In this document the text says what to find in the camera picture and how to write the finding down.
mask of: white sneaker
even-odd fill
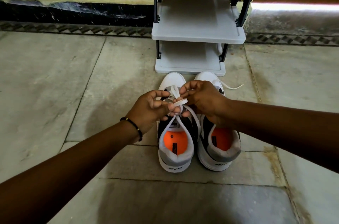
[[[173,101],[180,96],[179,89],[186,83],[184,77],[177,73],[169,73],[162,81],[159,90],[171,93],[168,98],[157,98],[158,100]],[[181,111],[185,107],[192,118],[181,117],[180,114],[169,117],[167,121],[158,122],[158,155],[160,165],[169,172],[182,172],[188,168],[194,153],[193,139],[197,140],[200,134],[200,123],[193,110],[183,105],[187,99],[176,102]]]
[[[218,79],[213,73],[204,71],[199,73],[195,80],[210,81],[220,93],[224,95],[222,85],[230,88]],[[198,140],[198,157],[202,165],[212,171],[226,170],[231,162],[238,157],[240,149],[240,135],[235,130],[216,128],[205,115],[200,116],[201,134]]]

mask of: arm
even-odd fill
[[[128,112],[145,134],[174,109],[173,104],[154,100],[167,91],[142,95]],[[121,121],[72,148],[0,184],[1,223],[47,223],[126,145],[138,141],[138,132]]]
[[[201,80],[186,83],[180,93],[211,122],[339,173],[339,114],[230,100]]]

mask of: shoe insole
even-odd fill
[[[176,155],[186,151],[188,139],[185,131],[167,131],[164,136],[165,146]]]
[[[231,148],[233,142],[232,131],[228,128],[215,128],[212,132],[212,144],[223,151]]]

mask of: bracelet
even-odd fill
[[[130,124],[132,124],[137,129],[137,132],[139,133],[139,137],[140,137],[139,142],[142,140],[142,132],[140,131],[138,126],[133,121],[131,121],[129,118],[126,118],[126,117],[122,117],[120,121],[128,121]]]

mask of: diamond pattern border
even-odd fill
[[[51,23],[21,23],[0,21],[0,31],[19,31],[35,33],[87,34],[125,37],[151,37],[152,28],[118,27],[99,25],[74,25]],[[304,46],[339,46],[339,36],[286,35],[248,33],[245,43],[304,45]]]

